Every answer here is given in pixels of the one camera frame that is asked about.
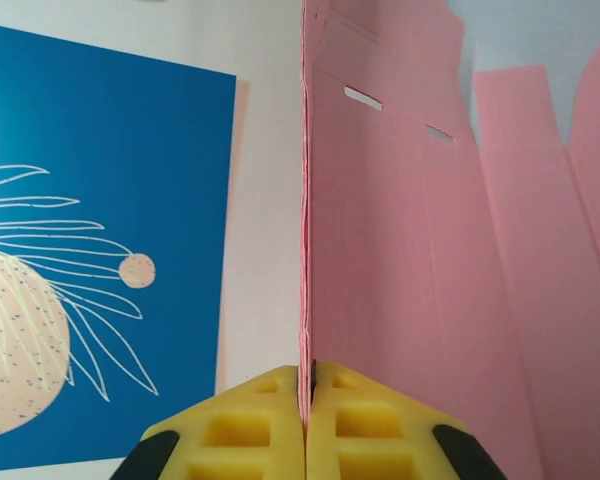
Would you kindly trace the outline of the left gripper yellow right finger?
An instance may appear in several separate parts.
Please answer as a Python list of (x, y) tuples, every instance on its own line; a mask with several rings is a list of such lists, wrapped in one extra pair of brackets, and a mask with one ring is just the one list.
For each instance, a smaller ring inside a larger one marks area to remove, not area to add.
[(505, 474), (460, 420), (343, 365), (313, 361), (306, 477), (496, 480)]

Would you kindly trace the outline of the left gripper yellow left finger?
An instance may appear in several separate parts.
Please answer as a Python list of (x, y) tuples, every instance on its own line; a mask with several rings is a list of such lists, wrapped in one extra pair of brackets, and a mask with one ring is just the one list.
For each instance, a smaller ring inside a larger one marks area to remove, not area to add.
[(297, 368), (277, 367), (152, 425), (112, 477), (303, 479)]

